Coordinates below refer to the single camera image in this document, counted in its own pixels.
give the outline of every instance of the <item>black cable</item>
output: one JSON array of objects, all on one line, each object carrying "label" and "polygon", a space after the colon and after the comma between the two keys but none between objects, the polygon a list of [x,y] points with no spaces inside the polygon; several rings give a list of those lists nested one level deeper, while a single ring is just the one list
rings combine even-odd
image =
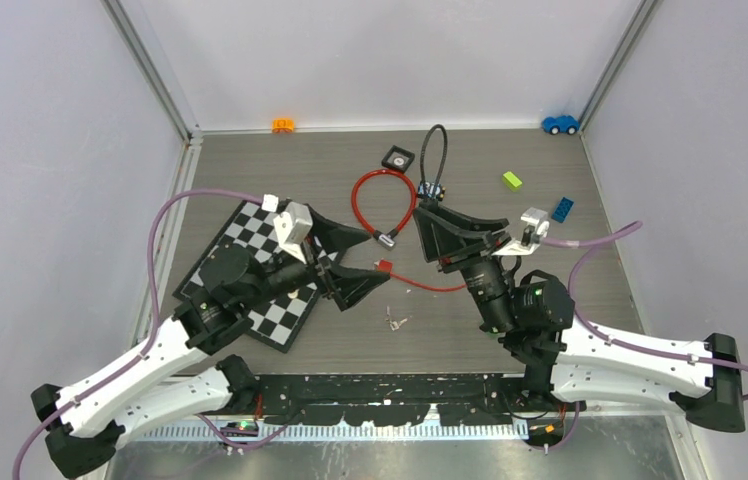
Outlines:
[{"label": "black cable", "polygon": [[517,418],[519,420],[528,420],[528,421],[529,420],[538,420],[538,419],[544,417],[545,415],[551,413],[551,411],[548,410],[547,412],[545,412],[545,413],[543,413],[541,415],[537,415],[535,417],[522,417],[521,415],[516,415],[515,413],[512,413],[512,407],[509,405],[509,399],[506,398],[506,395],[504,395],[504,406],[507,407],[507,412],[509,412],[509,414],[511,416],[513,416],[513,417],[515,417],[515,418]]},{"label": "black cable", "polygon": [[418,156],[418,169],[421,171],[421,184],[424,185],[427,180],[424,175],[424,154],[427,151],[427,144],[430,142],[430,137],[433,136],[433,132],[441,130],[442,132],[442,162],[439,163],[439,173],[436,174],[436,182],[433,184],[435,189],[439,185],[439,181],[442,179],[442,172],[445,170],[445,160],[448,158],[448,132],[441,124],[433,125],[430,130],[427,131],[427,135],[424,137],[424,143],[421,144],[421,155]]},{"label": "black cable", "polygon": [[512,268],[510,268],[509,270],[507,270],[507,276],[509,277],[509,284],[512,287],[516,287],[515,272],[517,272],[519,268],[521,268],[521,255],[517,255],[515,257],[515,265],[513,265]]}]

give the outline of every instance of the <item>red cable lock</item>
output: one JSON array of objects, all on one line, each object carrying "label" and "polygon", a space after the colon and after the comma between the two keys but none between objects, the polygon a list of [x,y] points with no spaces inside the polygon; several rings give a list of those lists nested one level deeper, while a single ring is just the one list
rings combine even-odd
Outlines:
[{"label": "red cable lock", "polygon": [[[368,221],[365,220],[365,217],[362,216],[362,212],[359,211],[359,205],[357,205],[356,202],[356,196],[359,193],[359,187],[361,187],[362,184],[369,179],[379,175],[391,175],[393,177],[398,177],[399,179],[403,180],[403,183],[405,183],[409,188],[409,209],[407,209],[406,215],[403,216],[403,219],[400,221],[400,223],[398,223],[395,228],[390,230],[389,233],[383,233],[374,228],[370,223],[368,223]],[[395,247],[395,237],[398,235],[398,233],[400,233],[401,230],[403,230],[403,227],[405,227],[406,224],[409,223],[409,219],[412,218],[412,211],[415,210],[415,203],[415,186],[412,184],[412,181],[407,178],[406,175],[398,171],[389,170],[386,168],[374,170],[361,176],[359,180],[356,181],[356,184],[353,186],[353,191],[351,191],[350,193],[350,206],[351,208],[353,208],[353,214],[356,215],[356,219],[359,220],[360,224],[362,224],[362,228],[367,230],[368,233],[370,233],[371,236],[374,237],[375,240],[377,240],[377,243],[385,247],[387,250],[391,250]]]}]

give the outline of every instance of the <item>white wall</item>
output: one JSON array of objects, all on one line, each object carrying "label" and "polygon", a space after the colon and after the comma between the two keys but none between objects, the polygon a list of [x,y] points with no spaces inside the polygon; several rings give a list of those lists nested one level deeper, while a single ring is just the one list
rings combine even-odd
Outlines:
[{"label": "white wall", "polygon": [[[645,222],[621,251],[652,332],[748,362],[748,2],[664,2],[586,137],[612,223]],[[748,431],[698,437],[713,479],[748,479]]]},{"label": "white wall", "polygon": [[133,1],[204,130],[579,115],[639,3]]},{"label": "white wall", "polygon": [[[181,143],[100,2],[0,1],[0,478],[30,392],[122,352]],[[23,478],[61,478],[36,442]]]}]

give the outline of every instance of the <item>chess square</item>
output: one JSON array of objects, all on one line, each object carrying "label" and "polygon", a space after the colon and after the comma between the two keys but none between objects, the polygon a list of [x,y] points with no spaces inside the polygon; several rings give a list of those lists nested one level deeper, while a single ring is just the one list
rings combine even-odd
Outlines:
[{"label": "chess square", "polygon": [[[276,216],[256,204],[242,202],[174,291],[174,297],[186,300],[203,286],[200,267],[219,246],[240,245],[252,253],[258,262],[265,262],[271,255],[279,252],[280,246],[273,224]],[[328,255],[334,262],[339,262],[344,254],[325,252],[317,238],[315,246],[319,258]],[[315,284],[311,283],[300,288],[295,298],[283,295],[253,308],[248,312],[248,318],[253,321],[248,334],[271,348],[288,352],[319,297]]]}]

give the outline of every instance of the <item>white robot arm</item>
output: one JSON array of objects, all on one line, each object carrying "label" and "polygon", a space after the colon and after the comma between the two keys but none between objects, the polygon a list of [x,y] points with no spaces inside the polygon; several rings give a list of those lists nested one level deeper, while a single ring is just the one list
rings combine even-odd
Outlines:
[{"label": "white robot arm", "polygon": [[[251,327],[249,309],[315,282],[344,310],[389,279],[386,272],[317,260],[312,250],[313,237],[337,251],[370,238],[365,231],[294,202],[281,210],[274,222],[280,253],[260,264],[243,248],[217,249],[201,266],[203,287],[161,323],[142,360],[47,426],[48,451],[63,475],[91,472],[131,440],[171,421],[210,411],[251,411],[261,382],[235,355],[199,375],[159,386],[245,333]],[[430,199],[413,216],[425,259],[437,261],[444,273],[462,274],[480,311],[481,329],[501,335],[499,343],[527,366],[516,402],[521,409],[555,410],[598,400],[643,403],[682,410],[705,428],[744,430],[741,377],[724,366],[738,362],[733,338],[713,334],[703,342],[673,341],[592,325],[575,315],[574,301],[556,277],[533,271],[516,284],[520,261],[504,271],[503,256],[520,259],[538,248],[548,231],[545,212],[525,212],[520,239],[503,231],[506,220],[468,217]],[[73,385],[35,390],[38,417],[45,421],[68,402],[77,403],[80,393],[134,361],[145,346]],[[647,349],[664,355],[643,353]]]},{"label": "white robot arm", "polygon": [[[414,218],[425,260],[444,273],[460,272],[480,311],[480,329],[526,365],[519,405],[553,409],[555,402],[609,400],[682,410],[701,427],[745,429],[739,354],[732,337],[664,340],[593,325],[575,314],[574,300],[556,277],[535,270],[516,284],[520,257],[547,235],[546,212],[522,215],[521,238],[505,219],[483,220],[423,201]],[[505,271],[501,258],[516,256]]]},{"label": "white robot arm", "polygon": [[350,248],[370,238],[364,230],[332,222],[295,202],[284,202],[274,228],[281,251],[264,263],[235,244],[216,249],[201,265],[203,286],[160,324],[154,344],[141,360],[113,381],[77,400],[80,393],[140,356],[148,340],[73,385],[46,384],[32,393],[42,421],[69,402],[74,404],[47,426],[48,451],[65,477],[95,470],[149,429],[196,413],[251,404],[257,381],[237,356],[190,380],[157,387],[249,330],[251,308],[315,283],[323,296],[345,310],[389,279],[384,272],[333,264],[315,251],[315,245],[329,251]]}]

